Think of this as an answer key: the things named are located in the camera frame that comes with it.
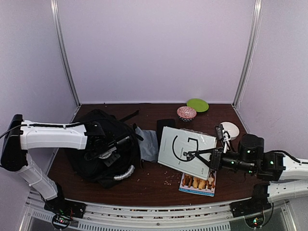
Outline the green plate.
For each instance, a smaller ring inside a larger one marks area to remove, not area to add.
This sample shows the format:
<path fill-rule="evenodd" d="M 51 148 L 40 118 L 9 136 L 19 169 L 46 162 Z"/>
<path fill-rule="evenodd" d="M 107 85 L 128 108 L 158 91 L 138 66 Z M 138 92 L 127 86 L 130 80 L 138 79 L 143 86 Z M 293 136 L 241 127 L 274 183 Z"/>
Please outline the green plate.
<path fill-rule="evenodd" d="M 206 112 L 209 109 L 208 103 L 198 98 L 189 99 L 186 105 L 193 108 L 198 113 Z"/>

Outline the black student backpack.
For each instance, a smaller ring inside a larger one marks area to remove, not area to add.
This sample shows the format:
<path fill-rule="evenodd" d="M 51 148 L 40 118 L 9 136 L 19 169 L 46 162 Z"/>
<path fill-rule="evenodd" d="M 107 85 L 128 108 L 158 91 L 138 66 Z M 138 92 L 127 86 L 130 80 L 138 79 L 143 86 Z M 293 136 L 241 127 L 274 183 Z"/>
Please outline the black student backpack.
<path fill-rule="evenodd" d="M 139 114 L 139 111 L 118 120 L 103 110 L 94 109 L 82 116 L 79 122 L 86 128 L 87 139 L 84 150 L 64 150 L 72 169 L 83 179 L 98 183 L 109 189 L 130 177 L 134 171 L 134 164 L 140 157 L 138 145 L 139 135 L 133 126 L 126 121 Z M 120 158 L 110 167 L 100 159 L 100 155 L 111 148 L 116 148 Z"/>

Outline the purple dog reader book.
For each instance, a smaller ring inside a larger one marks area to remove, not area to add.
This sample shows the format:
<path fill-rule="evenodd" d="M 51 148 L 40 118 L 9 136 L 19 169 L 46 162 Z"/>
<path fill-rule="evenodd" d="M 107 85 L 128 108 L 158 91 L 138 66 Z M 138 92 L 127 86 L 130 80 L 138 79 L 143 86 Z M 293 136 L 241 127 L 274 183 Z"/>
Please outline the purple dog reader book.
<path fill-rule="evenodd" d="M 179 191 L 214 197 L 216 188 L 216 175 L 216 171 L 210 170 L 208 178 L 203 180 L 183 173 L 180 181 Z"/>

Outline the white bowl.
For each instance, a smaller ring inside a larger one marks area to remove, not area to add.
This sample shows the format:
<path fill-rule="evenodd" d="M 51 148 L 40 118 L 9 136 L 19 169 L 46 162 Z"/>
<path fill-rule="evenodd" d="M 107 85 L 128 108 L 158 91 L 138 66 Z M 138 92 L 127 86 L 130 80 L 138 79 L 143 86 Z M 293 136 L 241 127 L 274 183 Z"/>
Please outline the white bowl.
<path fill-rule="evenodd" d="M 222 125 L 223 135 L 230 139 L 230 141 L 236 139 L 239 136 L 239 128 L 234 123 L 222 122 L 220 125 Z"/>

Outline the red patterned bowl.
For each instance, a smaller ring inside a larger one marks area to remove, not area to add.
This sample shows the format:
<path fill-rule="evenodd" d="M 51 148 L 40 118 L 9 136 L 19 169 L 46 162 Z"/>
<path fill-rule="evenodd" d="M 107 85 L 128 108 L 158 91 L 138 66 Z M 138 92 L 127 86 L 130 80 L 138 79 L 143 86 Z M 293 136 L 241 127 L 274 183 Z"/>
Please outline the red patterned bowl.
<path fill-rule="evenodd" d="M 191 122 L 196 117 L 197 112 L 189 106 L 182 106 L 177 109 L 177 115 L 181 121 Z"/>

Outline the aluminium frame post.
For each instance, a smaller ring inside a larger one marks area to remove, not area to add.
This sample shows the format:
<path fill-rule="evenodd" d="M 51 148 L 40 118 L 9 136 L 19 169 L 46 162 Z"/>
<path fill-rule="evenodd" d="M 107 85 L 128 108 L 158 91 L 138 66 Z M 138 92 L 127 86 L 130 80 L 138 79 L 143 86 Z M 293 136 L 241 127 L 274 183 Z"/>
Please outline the aluminium frame post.
<path fill-rule="evenodd" d="M 54 21 L 54 26 L 56 30 L 56 35 L 58 39 L 58 44 L 59 44 L 59 49 L 60 49 L 60 54 L 61 54 L 61 59 L 64 67 L 64 72 L 65 76 L 68 82 L 68 86 L 70 89 L 70 92 L 73 96 L 75 105 L 77 108 L 81 106 L 80 100 L 77 95 L 77 90 L 73 81 L 73 77 L 71 74 L 70 66 L 69 66 L 69 61 L 68 61 L 68 56 L 64 44 L 64 37 L 63 37 L 63 32 L 62 32 L 62 26 L 61 26 L 61 19 L 60 19 L 60 14 L 59 14 L 59 7 L 58 7 L 58 1 L 57 0 L 51 0 L 51 13 Z"/>
<path fill-rule="evenodd" d="M 236 91 L 234 101 L 232 104 L 234 108 L 239 108 L 242 95 L 244 94 L 245 85 L 248 80 L 250 68 L 252 65 L 252 57 L 253 57 L 253 53 L 256 47 L 257 37 L 259 34 L 262 5 L 263 5 L 262 0 L 255 0 L 250 35 L 249 35 L 248 45 L 246 49 L 246 55 L 244 59 L 243 68 L 241 71 L 239 84 L 238 84 L 237 91 Z"/>

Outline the right aluminium frame post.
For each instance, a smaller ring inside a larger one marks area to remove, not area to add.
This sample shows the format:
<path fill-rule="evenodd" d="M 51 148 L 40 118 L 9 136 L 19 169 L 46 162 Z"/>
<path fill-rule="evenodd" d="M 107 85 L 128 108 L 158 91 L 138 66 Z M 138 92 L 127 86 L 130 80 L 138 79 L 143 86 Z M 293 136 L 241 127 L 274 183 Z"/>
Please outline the right aluminium frame post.
<path fill-rule="evenodd" d="M 242 95 L 244 94 L 245 85 L 248 80 L 250 68 L 252 65 L 252 57 L 253 57 L 253 53 L 256 47 L 257 37 L 259 34 L 262 5 L 263 5 L 262 0 L 255 0 L 250 35 L 249 35 L 248 45 L 246 49 L 246 55 L 244 59 L 243 68 L 241 71 L 239 84 L 238 84 L 237 91 L 236 91 L 234 101 L 232 104 L 234 108 L 239 108 Z"/>

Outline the left aluminium frame post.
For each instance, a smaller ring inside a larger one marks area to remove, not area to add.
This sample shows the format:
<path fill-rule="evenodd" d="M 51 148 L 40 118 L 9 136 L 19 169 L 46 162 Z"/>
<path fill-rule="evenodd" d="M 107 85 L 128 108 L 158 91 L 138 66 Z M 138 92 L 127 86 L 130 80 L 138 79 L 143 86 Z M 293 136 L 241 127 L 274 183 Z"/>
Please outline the left aluminium frame post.
<path fill-rule="evenodd" d="M 63 37 L 63 32 L 62 32 L 62 26 L 61 26 L 61 19 L 60 19 L 60 14 L 59 14 L 59 7 L 58 7 L 58 1 L 57 0 L 51 0 L 51 13 L 54 21 L 54 26 L 56 30 L 56 35 L 58 39 L 58 44 L 59 44 L 59 49 L 60 49 L 60 54 L 61 54 L 61 59 L 64 67 L 64 72 L 65 76 L 68 82 L 68 86 L 70 89 L 70 92 L 73 96 L 75 105 L 77 108 L 81 106 L 80 100 L 77 95 L 77 90 L 73 81 L 73 77 L 71 74 L 70 66 L 69 66 L 69 61 L 68 61 L 68 56 L 64 44 L 64 37 Z"/>

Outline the grey plastic bag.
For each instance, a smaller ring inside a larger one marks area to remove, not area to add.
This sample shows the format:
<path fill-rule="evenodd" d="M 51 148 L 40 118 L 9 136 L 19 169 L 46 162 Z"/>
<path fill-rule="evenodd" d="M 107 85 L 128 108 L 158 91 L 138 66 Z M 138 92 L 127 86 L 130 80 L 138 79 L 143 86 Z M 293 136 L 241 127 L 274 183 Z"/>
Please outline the grey plastic bag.
<path fill-rule="evenodd" d="M 140 166 L 143 169 L 144 162 L 156 163 L 158 160 L 158 139 L 156 131 L 145 130 L 133 124 L 133 129 L 136 135 L 139 135 L 138 145 L 140 150 Z"/>

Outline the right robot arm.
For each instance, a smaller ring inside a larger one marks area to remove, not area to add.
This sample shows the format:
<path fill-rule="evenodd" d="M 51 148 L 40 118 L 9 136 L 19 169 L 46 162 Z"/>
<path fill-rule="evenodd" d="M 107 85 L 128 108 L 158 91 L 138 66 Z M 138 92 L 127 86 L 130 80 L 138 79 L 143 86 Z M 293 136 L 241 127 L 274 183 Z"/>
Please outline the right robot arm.
<path fill-rule="evenodd" d="M 256 185 L 247 209 L 257 212 L 265 201 L 305 197 L 308 194 L 308 161 L 297 159 L 283 150 L 264 150 L 264 139 L 252 134 L 242 136 L 238 151 L 224 142 L 223 147 L 185 152 L 189 159 L 199 159 L 212 170 L 222 168 L 244 172 L 265 181 Z"/>

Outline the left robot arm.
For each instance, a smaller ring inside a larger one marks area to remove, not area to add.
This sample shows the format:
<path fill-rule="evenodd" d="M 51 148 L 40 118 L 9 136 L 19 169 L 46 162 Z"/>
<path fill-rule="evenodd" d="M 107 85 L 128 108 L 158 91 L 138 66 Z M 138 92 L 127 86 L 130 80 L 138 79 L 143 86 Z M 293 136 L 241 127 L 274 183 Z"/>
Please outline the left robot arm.
<path fill-rule="evenodd" d="M 59 214 L 69 210 L 61 188 L 47 177 L 31 157 L 44 149 L 68 148 L 84 151 L 90 158 L 108 158 L 116 150 L 116 141 L 109 141 L 102 126 L 95 121 L 71 124 L 39 123 L 15 114 L 2 135 L 4 139 L 1 166 L 20 175 L 40 193 Z"/>

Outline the grey reader book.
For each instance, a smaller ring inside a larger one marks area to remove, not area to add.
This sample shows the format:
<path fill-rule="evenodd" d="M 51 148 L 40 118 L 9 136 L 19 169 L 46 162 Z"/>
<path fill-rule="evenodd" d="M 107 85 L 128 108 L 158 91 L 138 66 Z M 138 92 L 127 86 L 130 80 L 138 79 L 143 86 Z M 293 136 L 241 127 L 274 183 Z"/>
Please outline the grey reader book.
<path fill-rule="evenodd" d="M 206 180 L 210 169 L 187 152 L 215 148 L 217 139 L 207 134 L 184 129 L 164 127 L 158 154 L 158 163 L 185 174 Z"/>

